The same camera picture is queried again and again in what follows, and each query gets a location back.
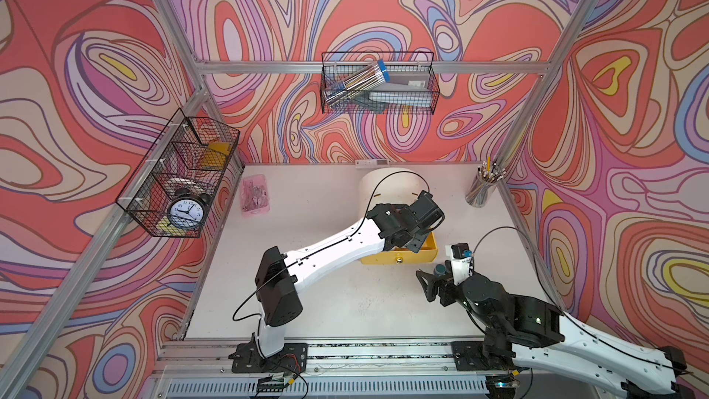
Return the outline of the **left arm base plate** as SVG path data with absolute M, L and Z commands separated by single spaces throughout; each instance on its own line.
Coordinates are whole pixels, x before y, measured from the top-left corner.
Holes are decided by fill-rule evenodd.
M 255 343 L 240 344 L 228 356 L 232 361 L 232 373 L 263 373 L 267 371 L 288 371 L 301 373 L 308 365 L 308 345 L 286 343 L 284 349 L 269 358 L 260 356 Z

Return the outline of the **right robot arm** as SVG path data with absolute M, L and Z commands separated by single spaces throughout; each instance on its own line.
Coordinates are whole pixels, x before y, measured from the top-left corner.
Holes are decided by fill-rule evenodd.
M 487 369 L 542 369 L 622 398 L 695 395 L 679 382 L 687 363 L 676 347 L 627 343 L 544 300 L 510 294 L 480 273 L 461 283 L 450 273 L 418 271 L 415 276 L 429 302 L 456 303 L 485 326 L 479 354 Z

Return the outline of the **yellow drawer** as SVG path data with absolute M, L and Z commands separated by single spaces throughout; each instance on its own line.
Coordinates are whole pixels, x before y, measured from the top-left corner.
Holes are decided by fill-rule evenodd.
M 439 247 L 435 234 L 430 233 L 423 242 L 419 252 L 410 249 L 394 248 L 389 251 L 382 251 L 378 254 L 361 258 L 359 261 L 364 265 L 394 265 L 394 264 L 421 264 L 434 262 L 438 256 Z

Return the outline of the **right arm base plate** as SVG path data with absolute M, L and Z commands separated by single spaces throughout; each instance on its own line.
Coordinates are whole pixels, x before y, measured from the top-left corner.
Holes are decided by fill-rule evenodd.
M 452 356 L 457 371 L 523 371 L 514 364 L 511 345 L 497 345 L 492 341 L 454 341 Z

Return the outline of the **white round drawer cabinet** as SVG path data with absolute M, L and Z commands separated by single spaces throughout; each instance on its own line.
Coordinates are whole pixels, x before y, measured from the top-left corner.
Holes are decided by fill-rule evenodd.
M 375 169 L 366 173 L 358 183 L 356 214 L 362 217 L 380 203 L 411 204 L 422 190 L 430 191 L 430 185 L 411 169 Z

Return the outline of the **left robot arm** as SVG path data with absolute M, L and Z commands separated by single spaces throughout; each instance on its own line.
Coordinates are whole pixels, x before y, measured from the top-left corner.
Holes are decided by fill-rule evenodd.
M 255 275 L 260 321 L 256 350 L 270 358 L 284 349 L 286 325 L 303 311 L 300 295 L 325 275 L 362 258 L 393 249 L 419 251 L 445 219 L 432 194 L 423 190 L 410 204 L 379 203 L 351 227 L 303 249 L 267 249 Z

